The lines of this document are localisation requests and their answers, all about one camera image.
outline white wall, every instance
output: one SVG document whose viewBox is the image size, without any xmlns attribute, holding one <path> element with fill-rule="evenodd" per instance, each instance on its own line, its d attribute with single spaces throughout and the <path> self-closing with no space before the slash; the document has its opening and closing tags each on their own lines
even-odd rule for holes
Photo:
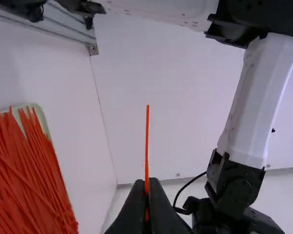
<svg viewBox="0 0 293 234">
<path fill-rule="evenodd" d="M 189 179 L 175 179 L 161 182 L 171 203 L 178 190 L 188 181 Z M 177 206 L 181 207 L 188 196 L 207 197 L 205 181 L 206 177 L 201 178 L 186 188 L 180 194 Z M 130 189 L 131 185 L 122 185 L 117 189 L 103 230 L 106 230 L 117 217 Z M 273 218 L 286 234 L 293 234 L 293 169 L 267 172 L 259 196 L 252 207 Z M 190 216 L 181 217 L 191 225 Z"/>
<path fill-rule="evenodd" d="M 44 110 L 80 234 L 97 234 L 116 189 L 86 48 L 0 22 L 0 109 Z"/>
<path fill-rule="evenodd" d="M 94 21 L 100 54 L 92 63 L 118 183 L 144 176 L 146 104 L 151 176 L 192 177 L 205 170 L 229 114 L 244 50 L 146 19 L 106 15 Z M 274 128 L 268 164 L 293 167 L 293 75 Z"/>
</svg>

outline white panel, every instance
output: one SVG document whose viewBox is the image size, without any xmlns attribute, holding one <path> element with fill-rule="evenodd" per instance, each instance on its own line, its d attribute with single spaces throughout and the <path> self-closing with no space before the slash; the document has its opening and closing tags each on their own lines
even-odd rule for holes
<svg viewBox="0 0 293 234">
<path fill-rule="evenodd" d="M 0 109 L 44 110 L 80 234 L 97 234 L 116 189 L 89 55 L 82 45 L 0 22 Z"/>
<path fill-rule="evenodd" d="M 143 178 L 146 104 L 150 176 L 205 171 L 224 129 L 244 51 L 188 30 L 134 17 L 95 19 L 93 58 L 118 183 Z M 293 167 L 293 75 L 271 136 L 268 164 Z"/>
<path fill-rule="evenodd" d="M 207 197 L 204 189 L 205 178 L 193 183 L 180 194 L 177 207 L 181 207 L 188 196 Z M 188 181 L 189 179 L 162 181 L 164 191 L 171 203 L 178 190 Z M 117 217 L 130 189 L 129 185 L 117 189 L 103 230 L 106 230 Z M 268 172 L 252 207 L 270 216 L 286 234 L 293 234 L 293 169 Z M 191 225 L 191 216 L 181 215 L 181 217 Z"/>
<path fill-rule="evenodd" d="M 215 14 L 219 0 L 92 0 L 108 14 L 131 15 L 168 22 L 194 31 L 207 31 L 210 14 Z"/>
</svg>

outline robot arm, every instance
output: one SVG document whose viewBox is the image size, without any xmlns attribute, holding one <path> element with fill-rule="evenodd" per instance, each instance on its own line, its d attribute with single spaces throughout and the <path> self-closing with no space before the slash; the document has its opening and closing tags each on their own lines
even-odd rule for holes
<svg viewBox="0 0 293 234">
<path fill-rule="evenodd" d="M 293 0 L 97 2 L 107 13 L 186 26 L 221 43 L 246 49 L 229 117 L 207 169 L 205 189 L 209 198 L 189 197 L 184 208 L 192 213 L 193 231 L 197 234 L 283 234 L 268 216 L 249 206 L 256 200 L 264 179 L 273 121 L 293 70 Z M 150 185 L 144 202 L 149 206 L 149 225 L 154 233 L 192 233 L 178 222 L 159 183 L 151 179 Z M 124 217 L 116 223 L 122 226 L 126 220 L 130 223 Z M 117 233 L 115 230 L 113 224 L 107 233 Z"/>
</svg>

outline black mount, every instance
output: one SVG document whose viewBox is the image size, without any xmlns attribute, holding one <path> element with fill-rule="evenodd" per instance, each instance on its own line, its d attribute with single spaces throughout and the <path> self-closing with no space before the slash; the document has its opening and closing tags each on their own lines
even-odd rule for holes
<svg viewBox="0 0 293 234">
<path fill-rule="evenodd" d="M 219 0 L 208 20 L 207 38 L 247 48 L 269 32 L 293 37 L 293 0 Z"/>
<path fill-rule="evenodd" d="M 270 217 L 250 207 L 239 219 L 215 210 L 209 198 L 190 196 L 183 207 L 193 211 L 192 230 L 196 234 L 284 234 Z"/>
<path fill-rule="evenodd" d="M 264 169 L 248 167 L 221 156 L 215 149 L 207 169 L 205 190 L 216 210 L 239 218 L 253 204 L 264 179 Z"/>
<path fill-rule="evenodd" d="M 43 20 L 43 6 L 48 0 L 0 0 L 0 8 L 33 23 Z M 101 4 L 89 0 L 55 0 L 71 13 L 84 18 L 86 28 L 93 27 L 95 14 L 106 14 Z"/>
</svg>

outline black cable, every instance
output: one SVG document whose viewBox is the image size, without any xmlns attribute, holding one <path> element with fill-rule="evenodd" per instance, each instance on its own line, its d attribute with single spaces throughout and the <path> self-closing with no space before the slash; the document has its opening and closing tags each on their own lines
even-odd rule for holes
<svg viewBox="0 0 293 234">
<path fill-rule="evenodd" d="M 186 183 L 186 184 L 185 184 L 185 185 L 184 185 L 184 186 L 183 186 L 183 187 L 177 192 L 177 194 L 176 194 L 176 196 L 175 196 L 175 199 L 174 199 L 174 203 L 172 204 L 173 208 L 176 207 L 176 202 L 177 202 L 177 199 L 178 199 L 180 193 L 181 193 L 181 192 L 182 192 L 187 186 L 189 186 L 189 185 L 192 184 L 194 181 L 196 181 L 198 178 L 201 178 L 201 177 L 204 176 L 204 175 L 206 175 L 206 172 L 203 172 L 203 173 L 197 175 L 195 178 L 193 178 L 193 179 L 190 180 L 188 183 Z"/>
</svg>

